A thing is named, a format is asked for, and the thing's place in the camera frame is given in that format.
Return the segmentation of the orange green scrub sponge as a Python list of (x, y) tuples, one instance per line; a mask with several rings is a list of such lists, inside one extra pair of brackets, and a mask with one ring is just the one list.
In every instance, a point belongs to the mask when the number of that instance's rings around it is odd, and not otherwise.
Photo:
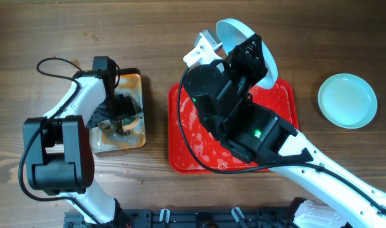
[(121, 128), (123, 131), (133, 129), (139, 123), (139, 117), (126, 117), (121, 120)]

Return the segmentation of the white plate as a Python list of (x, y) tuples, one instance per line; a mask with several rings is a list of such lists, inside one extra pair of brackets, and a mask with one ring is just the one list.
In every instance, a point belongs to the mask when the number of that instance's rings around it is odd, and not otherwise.
[(345, 129), (359, 129), (368, 125), (378, 110), (377, 96), (372, 86), (350, 73), (338, 73), (327, 78), (319, 88), (317, 98), (323, 116)]
[[(216, 34), (223, 43), (224, 52), (228, 54), (236, 45), (250, 38), (255, 32), (245, 23), (233, 18), (227, 18), (216, 23)], [(263, 89), (271, 89), (278, 78), (277, 64), (264, 42), (262, 42), (262, 52), (268, 72), (257, 85)]]

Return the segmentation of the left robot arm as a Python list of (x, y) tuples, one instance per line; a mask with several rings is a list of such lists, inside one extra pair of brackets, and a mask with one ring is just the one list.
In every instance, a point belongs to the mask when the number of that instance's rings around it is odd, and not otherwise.
[(42, 117), (23, 124), (24, 150), (18, 168), (22, 192), (35, 201), (66, 200), (94, 227), (131, 227), (119, 202), (94, 178), (95, 165), (87, 126), (99, 121), (122, 130), (136, 116), (132, 98), (116, 95), (121, 70), (107, 56), (96, 56), (92, 70), (77, 70), (70, 90)]

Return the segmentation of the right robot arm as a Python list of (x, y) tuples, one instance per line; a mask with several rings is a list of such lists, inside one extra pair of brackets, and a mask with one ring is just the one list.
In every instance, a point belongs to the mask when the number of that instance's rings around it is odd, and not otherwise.
[(386, 227), (386, 193), (352, 175), (290, 122), (253, 101), (250, 89), (268, 73), (261, 37), (253, 34), (226, 58), (217, 54), (221, 47), (203, 35), (184, 58), (180, 87), (201, 125), (235, 158), (296, 182), (351, 226)]

